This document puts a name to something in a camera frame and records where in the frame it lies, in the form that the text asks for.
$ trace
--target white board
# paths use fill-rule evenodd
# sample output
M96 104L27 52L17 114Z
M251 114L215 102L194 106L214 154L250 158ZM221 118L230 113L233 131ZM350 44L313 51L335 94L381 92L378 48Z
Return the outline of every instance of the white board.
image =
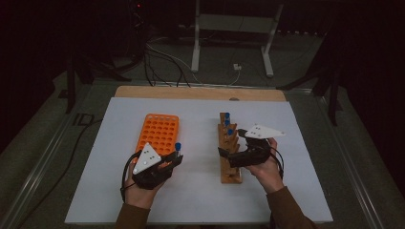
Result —
M315 222L332 221L330 209L288 102L221 101L113 97L65 219L67 223L117 220L123 167L135 151L147 114L177 115L182 164L159 190L151 224L267 223L266 194L243 169L242 184L222 184L217 124L220 112L248 130L254 124L283 131L276 137L285 162L286 186L304 214Z

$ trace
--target wooden test tube rack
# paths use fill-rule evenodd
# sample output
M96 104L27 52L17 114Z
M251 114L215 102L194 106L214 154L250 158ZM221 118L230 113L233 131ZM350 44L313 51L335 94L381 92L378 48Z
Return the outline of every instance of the wooden test tube rack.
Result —
M220 148L227 150L230 154L239 151L238 134L236 123L230 123L228 129L232 129L232 135L227 135L227 130L224 126L225 113L220 113L220 124L218 124L218 140ZM220 156L221 162L221 183L242 183L242 173L239 168L231 168L229 161Z

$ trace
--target floor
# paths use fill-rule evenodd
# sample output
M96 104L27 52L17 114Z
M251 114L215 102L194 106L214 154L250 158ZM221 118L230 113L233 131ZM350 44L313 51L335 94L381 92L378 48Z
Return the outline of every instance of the floor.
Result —
M176 87L181 75L179 67L172 61L161 59L162 56L174 58L183 70L181 87L186 87L188 83L191 87L275 89L305 75L322 44L322 37L276 34L270 49L275 71L273 77L265 75L260 55L260 46L264 41L263 37L251 34L241 41L229 38L227 34L210 33L202 39L200 69L192 73L189 70L192 37L184 36L177 41L154 37L147 46L149 79L143 63L122 73L122 76L131 79L129 82L115 81L95 71L96 80L92 85L77 82L77 101L70 114L65 114L67 101L58 98L58 94L66 89L66 73L57 77L54 80L55 93L0 156L2 228L113 228L113 224L64 223L99 127L94 125L82 133L83 127L75 121L76 116L87 114L94 115L95 120L101 119L109 99L120 85ZM125 58L115 60L118 65L128 61ZM242 68L236 71L233 64ZM310 89L314 83L314 80L306 82L285 91L285 95L296 114L332 212L333 222L320 224L320 228L403 228L405 201L395 189L345 89L339 89L338 126L332 126L326 116L328 95L313 96ZM24 223L17 226L25 217ZM226 229L263 227L215 226ZM187 227L151 225L149 228Z

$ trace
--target person's left hand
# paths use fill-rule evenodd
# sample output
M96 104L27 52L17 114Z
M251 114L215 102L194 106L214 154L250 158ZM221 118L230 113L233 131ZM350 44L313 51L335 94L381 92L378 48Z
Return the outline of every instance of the person's left hand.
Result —
M135 164L131 163L128 168L128 178L125 180L125 187L133 184L132 171ZM156 193L163 186L164 182L155 187L152 190L139 188L136 184L125 190L125 203L133 206L137 206L144 209L150 209L155 198Z

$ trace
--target dark background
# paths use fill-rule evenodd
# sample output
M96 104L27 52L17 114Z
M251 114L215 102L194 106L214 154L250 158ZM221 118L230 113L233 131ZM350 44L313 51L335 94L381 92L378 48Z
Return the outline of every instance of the dark background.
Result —
M253 10L257 6L273 9L270 5L274 2L238 0L232 5L229 2L202 1L202 10L223 13L226 9L227 14L252 16L274 13L274 10ZM143 6L139 15L145 23L153 24L172 38L179 36L179 24L187 27L194 23L194 1L151 0ZM131 35L127 31L127 10L127 2L123 0L0 3L0 152L53 93L52 80L66 71L69 51L79 50L98 58L108 58L114 51L121 53L120 37ZM325 37L309 73L325 66L342 69L340 85L348 90L354 108L403 195L405 156L400 143L405 136L404 15L400 0L285 1L278 28L282 34L297 31ZM139 52L137 49L139 46L135 45L132 52Z

